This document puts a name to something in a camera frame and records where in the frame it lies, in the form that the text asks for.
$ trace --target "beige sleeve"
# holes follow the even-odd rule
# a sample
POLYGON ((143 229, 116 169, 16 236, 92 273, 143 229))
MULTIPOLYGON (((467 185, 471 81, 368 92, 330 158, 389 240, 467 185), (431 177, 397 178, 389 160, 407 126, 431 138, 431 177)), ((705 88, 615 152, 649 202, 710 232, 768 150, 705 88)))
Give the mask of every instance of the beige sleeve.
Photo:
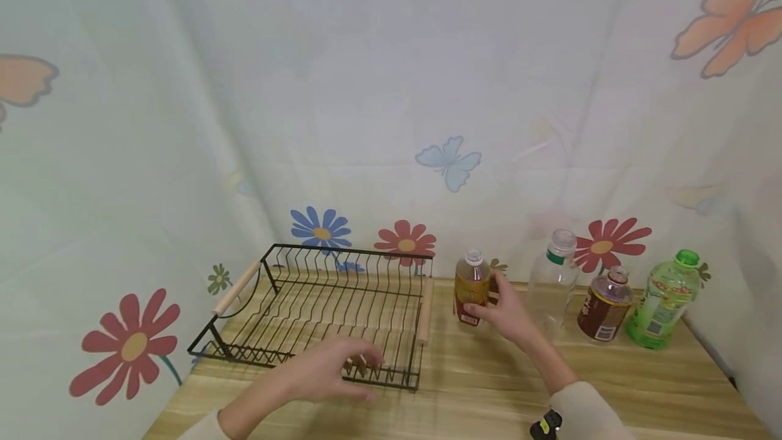
POLYGON ((190 426, 190 429, 185 431, 179 440, 231 440, 225 436, 223 430, 220 428, 220 424, 217 423, 217 411, 207 414, 204 418, 190 426))
POLYGON ((551 409, 562 416, 557 432, 559 440, 633 440, 595 388, 586 382, 576 382, 551 396, 551 409))

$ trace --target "bottle cap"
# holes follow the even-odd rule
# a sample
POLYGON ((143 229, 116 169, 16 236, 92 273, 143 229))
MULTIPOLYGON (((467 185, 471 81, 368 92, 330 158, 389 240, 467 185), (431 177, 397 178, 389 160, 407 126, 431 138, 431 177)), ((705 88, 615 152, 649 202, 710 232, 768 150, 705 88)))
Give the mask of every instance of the bottle cap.
POLYGON ((614 284, 626 285, 627 275, 627 270, 621 265, 614 265, 611 267, 611 270, 608 270, 608 280, 611 280, 614 284))
POLYGON ((698 266, 701 257, 698 256, 693 250, 682 249, 679 253, 676 253, 675 262, 688 269, 695 269, 698 266))
POLYGON ((565 228, 554 230, 551 235, 551 243, 562 253, 573 253, 576 250, 576 234, 565 228))
POLYGON ((483 254, 480 250, 470 249, 467 250, 467 255, 464 256, 464 260, 467 260, 470 265, 477 267, 483 263, 483 254))

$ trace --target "orange butterfly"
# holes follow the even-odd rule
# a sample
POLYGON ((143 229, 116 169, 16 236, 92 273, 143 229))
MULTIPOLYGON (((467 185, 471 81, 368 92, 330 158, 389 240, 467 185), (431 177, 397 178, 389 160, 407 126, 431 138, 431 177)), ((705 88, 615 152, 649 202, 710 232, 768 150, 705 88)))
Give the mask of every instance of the orange butterfly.
POLYGON ((701 71, 701 77, 721 77, 745 54, 755 56, 782 35, 782 7, 762 10, 776 0, 703 0, 705 14, 676 37, 674 60, 690 58, 708 45, 720 49, 701 71))
POLYGON ((52 91, 52 80, 60 73, 56 66, 40 58, 20 54, 0 54, 0 122, 5 121, 5 104, 17 107, 35 105, 52 91))

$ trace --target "wooden handle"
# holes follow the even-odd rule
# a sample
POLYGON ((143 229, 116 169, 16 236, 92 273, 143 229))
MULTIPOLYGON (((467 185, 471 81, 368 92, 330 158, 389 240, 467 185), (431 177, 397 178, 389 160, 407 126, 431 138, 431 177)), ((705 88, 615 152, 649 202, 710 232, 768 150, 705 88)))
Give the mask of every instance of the wooden handle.
POLYGON ((253 278, 253 275, 255 275, 256 272, 258 272, 259 268, 261 268, 261 260, 254 261, 253 264, 249 266, 249 269, 245 270, 242 278, 239 279, 236 284, 231 287, 231 290, 226 292, 220 302, 217 303, 215 309, 212 310, 212 314, 222 316, 228 309, 228 306, 231 305, 231 302, 233 302, 234 299, 236 299, 236 296, 242 292, 242 289, 247 285, 247 282, 253 278))
POLYGON ((418 316, 418 330, 416 343, 427 346, 429 343, 429 323, 432 321, 432 298, 434 297, 435 281, 427 277, 424 282, 424 291, 421 296, 421 314, 418 316))

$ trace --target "black wire dish rack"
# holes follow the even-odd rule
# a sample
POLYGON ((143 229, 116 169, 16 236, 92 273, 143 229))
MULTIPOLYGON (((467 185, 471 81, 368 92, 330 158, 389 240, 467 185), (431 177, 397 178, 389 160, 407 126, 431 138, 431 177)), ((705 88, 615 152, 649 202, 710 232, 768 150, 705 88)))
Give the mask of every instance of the black wire dish rack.
POLYGON ((187 351, 276 367, 326 335, 360 337, 382 348, 386 362, 365 376, 348 363, 344 379, 417 390, 428 343, 431 276, 427 255, 274 244, 223 296, 187 351), (243 293, 251 280, 252 293, 243 293))

